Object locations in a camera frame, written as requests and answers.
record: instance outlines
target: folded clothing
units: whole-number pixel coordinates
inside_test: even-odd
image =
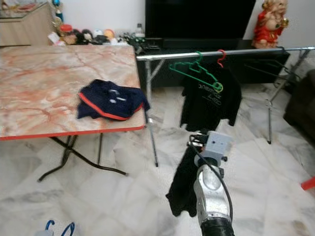
[[[110,81],[93,80],[79,92],[78,119],[90,116],[127,120],[142,107],[150,105],[139,88],[118,86]]]

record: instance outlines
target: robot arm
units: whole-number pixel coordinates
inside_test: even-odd
[[[219,168],[232,138],[211,131],[209,137],[195,135],[190,142],[195,148],[196,140],[203,151],[196,155],[195,164],[199,167],[194,183],[197,197],[197,215],[203,236],[234,236],[232,229],[233,210],[227,188],[222,180],[223,169]]]

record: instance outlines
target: green hanger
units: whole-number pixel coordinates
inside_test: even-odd
[[[191,78],[193,78],[193,79],[195,79],[195,80],[198,80],[198,81],[200,81],[200,82],[202,82],[202,83],[204,83],[204,84],[206,84],[206,85],[208,85],[208,86],[211,86],[211,87],[213,87],[214,90],[217,91],[217,92],[222,92],[222,91],[223,91],[223,85],[218,82],[218,80],[216,79],[216,77],[215,77],[213,74],[209,73],[204,67],[202,67],[202,66],[200,65],[200,62],[201,62],[201,60],[202,60],[202,54],[201,54],[200,52],[197,52],[197,53],[199,53],[200,56],[199,56],[199,58],[198,58],[197,60],[195,60],[193,63],[191,63],[191,62],[176,62],[175,64],[170,64],[170,65],[168,66],[168,68],[169,68],[170,70],[176,71],[176,72],[178,72],[178,73],[181,73],[181,74],[183,74],[183,75],[186,75],[186,76],[188,76],[188,77],[191,77]],[[213,84],[209,84],[209,83],[207,83],[207,82],[205,82],[205,81],[203,81],[203,80],[201,80],[201,79],[199,79],[199,78],[196,78],[196,77],[194,77],[194,76],[192,76],[192,75],[186,74],[186,73],[184,73],[184,72],[182,72],[182,71],[176,69],[176,67],[177,67],[178,65],[189,65],[189,69],[190,69],[190,70],[195,71],[195,72],[200,73],[200,74],[201,74],[202,72],[205,72],[207,75],[211,76],[211,77],[214,79],[215,82],[214,82]]]

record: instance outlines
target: red figurine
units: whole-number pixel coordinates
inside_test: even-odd
[[[258,16],[252,45],[256,48],[275,48],[278,37],[289,23],[284,17],[287,0],[265,0],[262,8],[264,11]]]

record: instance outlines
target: black rack leg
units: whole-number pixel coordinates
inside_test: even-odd
[[[100,133],[99,136],[99,145],[98,145],[98,158],[97,158],[97,164],[100,164],[100,155],[102,151],[102,142],[103,142],[103,133]]]

